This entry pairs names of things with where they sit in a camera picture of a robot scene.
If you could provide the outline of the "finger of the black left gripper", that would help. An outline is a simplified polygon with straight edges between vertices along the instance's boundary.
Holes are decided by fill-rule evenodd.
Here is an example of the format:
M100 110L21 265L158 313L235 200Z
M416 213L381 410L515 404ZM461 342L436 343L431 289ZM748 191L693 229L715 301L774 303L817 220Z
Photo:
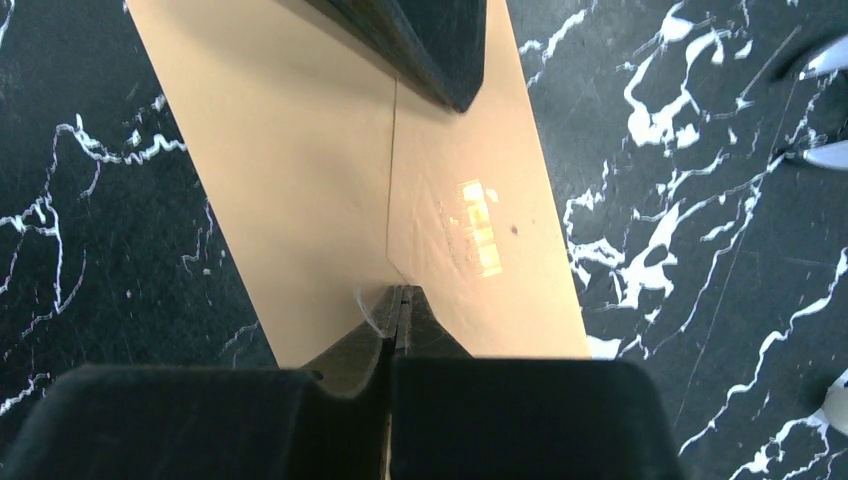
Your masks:
M485 0L326 0L312 7L432 101L466 112L484 79Z

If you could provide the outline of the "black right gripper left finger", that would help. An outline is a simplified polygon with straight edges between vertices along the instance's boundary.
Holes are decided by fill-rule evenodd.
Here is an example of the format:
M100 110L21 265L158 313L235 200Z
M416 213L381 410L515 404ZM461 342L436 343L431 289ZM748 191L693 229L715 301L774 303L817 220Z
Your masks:
M58 378L5 479L382 479L402 290L300 368L86 365Z

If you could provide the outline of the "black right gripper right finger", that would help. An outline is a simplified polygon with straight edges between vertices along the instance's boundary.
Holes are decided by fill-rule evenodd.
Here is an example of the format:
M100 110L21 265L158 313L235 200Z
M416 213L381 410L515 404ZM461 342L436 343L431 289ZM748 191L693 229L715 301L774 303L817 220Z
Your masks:
M407 286L392 362L394 479L679 479L649 376L620 360L475 358Z

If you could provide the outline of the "orange paper envelope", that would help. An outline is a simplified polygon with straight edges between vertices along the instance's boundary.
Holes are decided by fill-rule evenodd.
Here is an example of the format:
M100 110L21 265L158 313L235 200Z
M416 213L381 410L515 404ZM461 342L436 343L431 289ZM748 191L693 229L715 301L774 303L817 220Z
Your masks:
M504 2L464 114L303 1L128 8L279 365L396 284L476 356L589 356Z

